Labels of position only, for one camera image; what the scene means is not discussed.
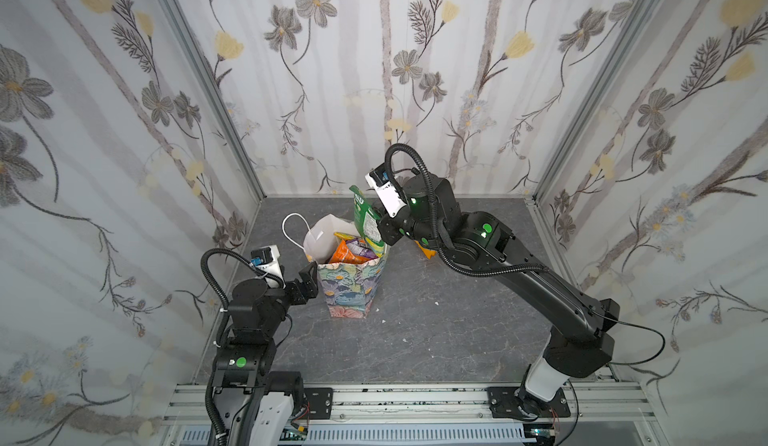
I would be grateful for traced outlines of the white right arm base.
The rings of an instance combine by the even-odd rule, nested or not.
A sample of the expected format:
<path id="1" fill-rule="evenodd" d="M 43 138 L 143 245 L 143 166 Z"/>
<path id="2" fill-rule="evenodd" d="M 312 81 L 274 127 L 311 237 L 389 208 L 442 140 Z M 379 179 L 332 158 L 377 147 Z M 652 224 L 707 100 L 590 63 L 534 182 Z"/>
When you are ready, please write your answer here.
<path id="1" fill-rule="evenodd" d="M 515 393 L 522 418 L 527 421 L 537 419 L 569 379 L 569 376 L 556 370 L 543 356 L 538 357 L 528 368 Z"/>

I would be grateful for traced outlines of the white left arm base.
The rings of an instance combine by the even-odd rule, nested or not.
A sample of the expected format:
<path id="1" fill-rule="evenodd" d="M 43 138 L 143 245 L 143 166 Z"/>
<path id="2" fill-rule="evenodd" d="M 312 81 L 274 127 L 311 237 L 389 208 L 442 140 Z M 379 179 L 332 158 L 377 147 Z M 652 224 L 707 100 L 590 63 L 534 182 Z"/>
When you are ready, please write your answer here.
<path id="1" fill-rule="evenodd" d="M 307 409 L 303 377 L 298 371 L 276 371 L 266 378 L 258 407 L 249 420 L 250 434 L 244 445 L 277 445 L 295 418 Z"/>

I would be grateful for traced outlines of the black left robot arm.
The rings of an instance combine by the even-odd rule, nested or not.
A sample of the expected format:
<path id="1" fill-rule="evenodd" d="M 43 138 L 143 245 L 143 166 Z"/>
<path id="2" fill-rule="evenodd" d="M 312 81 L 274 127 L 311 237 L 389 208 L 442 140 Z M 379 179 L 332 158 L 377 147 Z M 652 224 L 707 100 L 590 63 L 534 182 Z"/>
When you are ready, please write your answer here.
<path id="1" fill-rule="evenodd" d="M 213 276 L 209 260 L 235 259 L 251 276 L 227 293 Z M 277 253 L 261 248 L 247 259 L 225 248 L 201 256 L 203 277 L 221 300 L 221 322 L 214 335 L 215 355 L 206 384 L 204 407 L 210 445 L 276 445 L 285 430 L 308 435 L 310 400 L 301 374 L 272 370 L 278 347 L 275 334 L 289 309 L 319 292 L 318 264 L 310 262 L 296 279 L 283 278 Z"/>

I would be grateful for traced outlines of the orange chips packet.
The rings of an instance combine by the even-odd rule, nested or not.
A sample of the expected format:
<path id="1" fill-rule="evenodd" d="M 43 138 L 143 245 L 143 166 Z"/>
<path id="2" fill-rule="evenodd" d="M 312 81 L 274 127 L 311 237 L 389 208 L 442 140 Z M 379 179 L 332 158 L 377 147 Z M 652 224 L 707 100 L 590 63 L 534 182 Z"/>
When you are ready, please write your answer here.
<path id="1" fill-rule="evenodd" d="M 339 245 L 337 246 L 336 250 L 332 254 L 331 258 L 328 260 L 329 264 L 353 264 L 353 265 L 361 265 L 365 264 L 369 261 L 363 261 L 360 257 L 355 257 L 353 254 L 351 254 L 345 244 L 346 240 L 342 240 Z"/>

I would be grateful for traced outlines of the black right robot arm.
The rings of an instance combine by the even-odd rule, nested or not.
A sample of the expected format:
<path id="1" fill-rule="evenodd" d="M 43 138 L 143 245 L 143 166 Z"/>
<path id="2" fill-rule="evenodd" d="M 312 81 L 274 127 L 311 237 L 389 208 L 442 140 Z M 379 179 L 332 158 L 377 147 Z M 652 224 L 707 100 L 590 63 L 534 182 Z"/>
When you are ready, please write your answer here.
<path id="1" fill-rule="evenodd" d="M 429 172 L 415 149 L 390 146 L 366 182 L 379 198 L 377 227 L 387 245 L 414 240 L 456 273 L 496 279 L 546 318 L 552 332 L 543 357 L 553 369 L 585 378 L 611 361 L 618 304 L 569 284 L 492 214 L 462 211 L 450 182 Z"/>

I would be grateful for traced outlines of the green snack packet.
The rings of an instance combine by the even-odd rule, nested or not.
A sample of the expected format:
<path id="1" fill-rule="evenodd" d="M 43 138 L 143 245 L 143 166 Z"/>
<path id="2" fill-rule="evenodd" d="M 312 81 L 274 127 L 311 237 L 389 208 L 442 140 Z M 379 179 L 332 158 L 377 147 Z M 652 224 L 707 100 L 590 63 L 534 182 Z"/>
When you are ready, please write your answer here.
<path id="1" fill-rule="evenodd" d="M 353 195 L 355 227 L 367 247 L 376 256 L 381 257 L 385 253 L 386 244 L 378 229 L 377 221 L 380 219 L 380 215 L 373 209 L 372 203 L 357 186 L 353 185 L 349 190 Z"/>

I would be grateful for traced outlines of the purple snack packet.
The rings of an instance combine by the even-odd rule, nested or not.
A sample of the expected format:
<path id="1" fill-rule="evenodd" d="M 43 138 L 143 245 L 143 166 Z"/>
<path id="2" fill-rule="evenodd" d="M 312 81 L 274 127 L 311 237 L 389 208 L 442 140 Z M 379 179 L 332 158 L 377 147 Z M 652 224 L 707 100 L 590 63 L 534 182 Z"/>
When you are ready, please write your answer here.
<path id="1" fill-rule="evenodd" d="M 373 260 L 379 255 L 369 247 L 363 238 L 353 238 L 345 241 L 348 251 L 355 257 L 360 257 L 363 261 Z"/>

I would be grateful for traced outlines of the floral white paper bag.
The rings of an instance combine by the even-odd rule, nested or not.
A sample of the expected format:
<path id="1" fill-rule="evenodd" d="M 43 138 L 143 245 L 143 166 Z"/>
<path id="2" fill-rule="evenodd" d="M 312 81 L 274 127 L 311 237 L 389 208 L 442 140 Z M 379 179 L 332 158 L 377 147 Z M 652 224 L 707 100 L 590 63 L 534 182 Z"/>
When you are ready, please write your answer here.
<path id="1" fill-rule="evenodd" d="M 376 260 L 361 265 L 329 264 L 328 260 L 342 240 L 361 238 L 355 225 L 334 215 L 321 218 L 314 225 L 299 213 L 290 213 L 282 221 L 284 237 L 297 246 L 308 262 L 318 264 L 322 296 L 333 318 L 364 319 L 371 310 L 389 248 Z"/>

